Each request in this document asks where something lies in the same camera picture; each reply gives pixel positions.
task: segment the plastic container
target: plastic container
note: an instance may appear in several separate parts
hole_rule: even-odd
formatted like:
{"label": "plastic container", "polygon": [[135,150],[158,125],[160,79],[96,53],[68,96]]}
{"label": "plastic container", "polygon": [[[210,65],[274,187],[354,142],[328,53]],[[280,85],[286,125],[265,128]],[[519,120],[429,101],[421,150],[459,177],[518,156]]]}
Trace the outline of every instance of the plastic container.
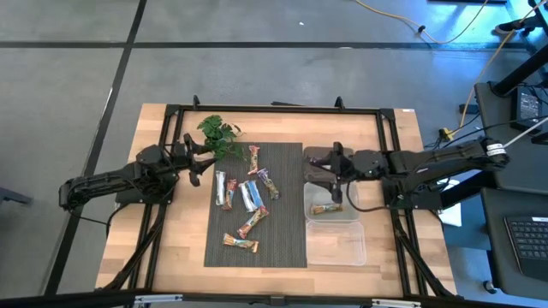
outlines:
{"label": "plastic container", "polygon": [[[332,204],[331,193],[323,187],[319,187],[312,183],[306,183],[304,186],[304,205],[305,216],[312,222],[357,222],[360,219],[360,212],[355,210],[346,197],[346,186],[348,184],[341,185],[342,191],[342,211],[326,212],[314,215],[310,209],[313,204]],[[350,198],[354,204],[359,203],[358,190],[354,183],[350,183],[350,190],[348,191]]]}
{"label": "plastic container", "polygon": [[353,265],[366,263],[363,227],[351,223],[307,223],[309,264]]}

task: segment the green plant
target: green plant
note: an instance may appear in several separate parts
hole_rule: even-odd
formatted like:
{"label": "green plant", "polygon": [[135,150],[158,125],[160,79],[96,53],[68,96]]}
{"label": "green plant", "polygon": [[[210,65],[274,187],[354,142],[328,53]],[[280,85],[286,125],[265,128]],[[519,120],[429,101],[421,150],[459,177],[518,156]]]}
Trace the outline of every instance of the green plant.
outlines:
{"label": "green plant", "polygon": [[245,160],[243,148],[234,144],[234,139],[243,135],[237,125],[223,123],[220,115],[210,115],[198,125],[198,129],[206,136],[205,145],[213,150],[215,158],[222,159],[230,153]]}

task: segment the dark gray mat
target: dark gray mat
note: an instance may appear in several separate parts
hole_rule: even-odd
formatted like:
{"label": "dark gray mat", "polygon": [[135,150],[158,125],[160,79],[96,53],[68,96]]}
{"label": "dark gray mat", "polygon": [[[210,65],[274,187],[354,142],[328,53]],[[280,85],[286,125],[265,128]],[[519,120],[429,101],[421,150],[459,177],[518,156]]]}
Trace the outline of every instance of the dark gray mat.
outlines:
{"label": "dark gray mat", "polygon": [[223,245],[223,235],[228,233],[237,239],[238,228],[253,213],[247,213],[241,190],[238,187],[233,198],[232,210],[221,210],[215,205],[216,179],[211,190],[211,208],[207,243],[206,267],[307,267],[305,214],[303,205],[302,144],[300,143],[241,143],[247,153],[249,145],[258,145],[259,168],[267,168],[268,175],[280,191],[280,199],[270,200],[265,185],[257,175],[247,175],[249,162],[226,157],[215,163],[215,170],[226,172],[226,178],[237,179],[238,184],[256,180],[257,188],[270,215],[264,217],[249,231],[246,240],[258,240],[257,253],[234,246]]}

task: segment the wooden table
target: wooden table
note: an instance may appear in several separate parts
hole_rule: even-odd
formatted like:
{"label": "wooden table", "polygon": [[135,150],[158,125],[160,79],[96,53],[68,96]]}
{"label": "wooden table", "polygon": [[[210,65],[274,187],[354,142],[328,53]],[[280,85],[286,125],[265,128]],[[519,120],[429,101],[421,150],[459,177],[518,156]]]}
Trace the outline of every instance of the wooden table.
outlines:
{"label": "wooden table", "polygon": [[[156,144],[164,119],[165,104],[144,104],[135,131],[129,161],[146,146]],[[414,110],[395,110],[401,148],[422,151]],[[203,143],[196,127],[211,112],[185,112],[182,133],[190,133]],[[224,121],[237,124],[245,134],[242,142],[301,142],[306,146],[328,146],[340,141],[344,146],[379,150],[375,117],[372,115],[217,112]],[[390,129],[385,123],[390,145]],[[158,254],[153,290],[173,293],[238,293],[324,296],[401,297],[394,234],[387,210],[360,214],[366,236],[366,265],[308,265],[303,269],[204,267],[207,222],[213,168],[201,176],[201,186],[192,187],[186,171],[177,183],[169,205]],[[360,182],[360,207],[384,203],[379,181]],[[134,252],[144,205],[131,204],[112,222],[98,273],[97,287],[110,282]],[[444,234],[430,212],[414,212],[420,252],[436,277],[451,292],[451,273]],[[138,287],[144,285],[147,257],[140,269]],[[412,290],[417,292],[414,268],[408,257]]]}

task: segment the snack bar wrapper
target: snack bar wrapper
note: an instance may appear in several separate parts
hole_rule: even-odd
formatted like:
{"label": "snack bar wrapper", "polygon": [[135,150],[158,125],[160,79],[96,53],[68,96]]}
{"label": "snack bar wrapper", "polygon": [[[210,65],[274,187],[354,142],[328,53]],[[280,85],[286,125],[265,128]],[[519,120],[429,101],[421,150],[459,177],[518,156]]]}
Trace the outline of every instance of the snack bar wrapper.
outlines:
{"label": "snack bar wrapper", "polygon": [[266,210],[264,206],[259,207],[255,214],[253,214],[253,216],[249,218],[246,224],[238,229],[238,234],[240,235],[240,237],[245,239],[249,230],[251,230],[251,228],[253,228],[253,226],[256,225],[257,222],[259,222],[259,220],[261,220],[261,218],[265,216],[268,216],[268,210]]}
{"label": "snack bar wrapper", "polygon": [[223,171],[215,171],[215,176],[217,177],[217,194],[215,197],[216,205],[224,204],[224,179],[226,174]]}
{"label": "snack bar wrapper", "polygon": [[247,191],[246,184],[240,183],[238,186],[241,189],[241,196],[243,197],[243,204],[246,205],[246,209],[248,212],[254,212],[257,210],[257,205],[251,200],[251,197],[249,197],[249,192]]}
{"label": "snack bar wrapper", "polygon": [[322,204],[322,205],[313,204],[310,207],[310,213],[313,215],[342,211],[342,210],[343,210],[342,204]]}
{"label": "snack bar wrapper", "polygon": [[223,210],[232,210],[232,198],[236,192],[236,179],[229,180],[226,184],[226,195],[223,204]]}
{"label": "snack bar wrapper", "polygon": [[224,234],[223,244],[249,249],[253,253],[256,253],[257,248],[259,248],[259,242],[257,240],[237,240],[234,236],[231,236],[230,234]]}
{"label": "snack bar wrapper", "polygon": [[250,145],[249,150],[251,151],[251,164],[249,165],[248,175],[254,175],[259,171],[259,147],[256,145]]}
{"label": "snack bar wrapper", "polygon": [[249,189],[253,203],[259,208],[261,206],[265,206],[265,204],[263,204],[263,199],[260,198],[259,190],[257,189],[257,184],[255,181],[245,181],[244,184],[246,184],[247,189]]}
{"label": "snack bar wrapper", "polygon": [[257,175],[259,176],[260,180],[263,181],[266,188],[268,189],[268,194],[271,196],[271,199],[276,200],[280,198],[280,191],[277,190],[272,180],[268,177],[268,170],[261,169],[257,171]]}

